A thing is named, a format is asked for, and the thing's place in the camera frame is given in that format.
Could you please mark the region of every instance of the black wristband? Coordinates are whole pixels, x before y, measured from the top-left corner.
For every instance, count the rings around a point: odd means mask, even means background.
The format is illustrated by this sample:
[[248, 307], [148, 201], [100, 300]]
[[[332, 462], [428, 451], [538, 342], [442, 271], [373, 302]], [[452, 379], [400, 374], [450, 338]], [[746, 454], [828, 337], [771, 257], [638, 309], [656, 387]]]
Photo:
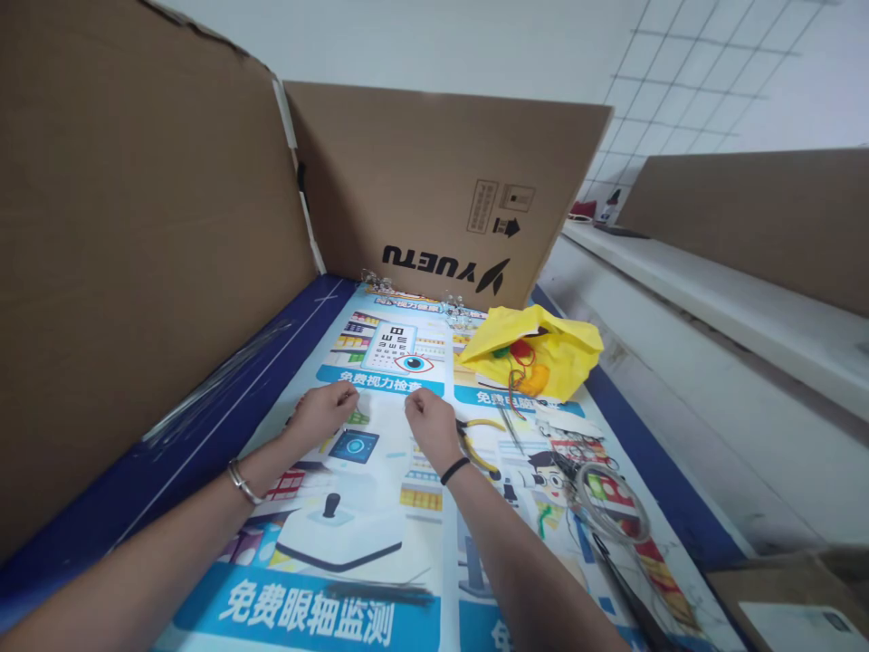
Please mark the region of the black wristband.
[[454, 474], [456, 471], [458, 471], [460, 468], [462, 468], [462, 467], [465, 466], [466, 464], [470, 464], [470, 463], [471, 463], [471, 460], [470, 460], [470, 459], [468, 459], [467, 457], [463, 457], [463, 458], [460, 459], [458, 462], [456, 462], [454, 465], [450, 466], [450, 467], [446, 470], [446, 473], [443, 474], [443, 475], [441, 475], [441, 484], [442, 484], [443, 486], [446, 486], [446, 484], [450, 481], [450, 478], [453, 477], [453, 474]]

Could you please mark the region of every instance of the pliers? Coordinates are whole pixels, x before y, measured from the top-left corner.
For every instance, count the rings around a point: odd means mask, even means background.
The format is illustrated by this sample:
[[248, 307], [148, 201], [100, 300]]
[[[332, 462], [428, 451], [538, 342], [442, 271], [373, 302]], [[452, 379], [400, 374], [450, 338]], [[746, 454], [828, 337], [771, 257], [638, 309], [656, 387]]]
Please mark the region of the pliers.
[[502, 426], [497, 421], [492, 421], [490, 419], [471, 419], [470, 421], [460, 421], [459, 419], [455, 420], [455, 431], [459, 434], [459, 439], [462, 441], [462, 446], [464, 446], [465, 451], [467, 451], [468, 456], [476, 462], [478, 465], [482, 466], [486, 471], [489, 472], [489, 476], [492, 477], [492, 480], [498, 480], [501, 477], [501, 471], [498, 470], [497, 466], [493, 466], [486, 462], [480, 454], [477, 453], [471, 442], [468, 441], [468, 434], [465, 432], [467, 427], [473, 426], [492, 426], [498, 428], [501, 432], [507, 432], [507, 428]]

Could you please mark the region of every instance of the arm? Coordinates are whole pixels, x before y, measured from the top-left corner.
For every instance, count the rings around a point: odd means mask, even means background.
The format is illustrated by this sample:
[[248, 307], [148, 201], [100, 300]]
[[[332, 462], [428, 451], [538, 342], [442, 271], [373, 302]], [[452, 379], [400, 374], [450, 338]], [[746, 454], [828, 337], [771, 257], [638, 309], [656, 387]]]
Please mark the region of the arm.
[[[239, 464], [251, 490], [265, 494], [333, 435], [357, 402], [348, 382], [309, 391], [281, 435]], [[147, 649], [252, 511], [222, 473], [55, 593], [0, 640], [0, 649]]]
[[[453, 408], [428, 389], [406, 402], [414, 437], [443, 475], [462, 458]], [[447, 482], [517, 649], [628, 650], [603, 611], [472, 465]]]

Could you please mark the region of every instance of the printed poster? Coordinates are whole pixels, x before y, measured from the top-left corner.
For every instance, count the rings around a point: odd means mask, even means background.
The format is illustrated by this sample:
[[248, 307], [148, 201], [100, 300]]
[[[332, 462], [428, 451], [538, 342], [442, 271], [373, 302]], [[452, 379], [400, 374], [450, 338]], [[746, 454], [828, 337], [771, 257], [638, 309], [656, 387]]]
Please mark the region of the printed poster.
[[[309, 387], [349, 380], [357, 411], [275, 483], [154, 649], [511, 649], [473, 537], [403, 419], [404, 398], [419, 387], [451, 400], [477, 453], [498, 469], [492, 485], [632, 649], [645, 642], [598, 563], [592, 531], [569, 507], [565, 461], [604, 465], [643, 501], [652, 537], [609, 548], [664, 629], [697, 652], [742, 649], [617, 440], [583, 418], [597, 412], [587, 394], [564, 405], [515, 396], [512, 409], [503, 388], [454, 364], [473, 329], [451, 331], [440, 311], [438, 302], [358, 289], [243, 455], [280, 432]], [[580, 436], [552, 427], [541, 405], [579, 419]], [[588, 490], [635, 530], [637, 510], [617, 484], [589, 475]]]

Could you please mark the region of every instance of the hand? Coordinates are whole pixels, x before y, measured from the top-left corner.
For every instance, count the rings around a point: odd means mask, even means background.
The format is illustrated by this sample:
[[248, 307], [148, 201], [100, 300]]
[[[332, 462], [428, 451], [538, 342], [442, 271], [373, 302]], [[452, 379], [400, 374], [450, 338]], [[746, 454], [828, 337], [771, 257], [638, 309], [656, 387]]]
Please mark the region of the hand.
[[431, 389], [418, 389], [405, 399], [405, 414], [414, 438], [438, 475], [462, 459], [453, 406]]
[[346, 422], [359, 402], [359, 393], [346, 380], [309, 389], [296, 406], [282, 437], [298, 445], [302, 453], [329, 439]]

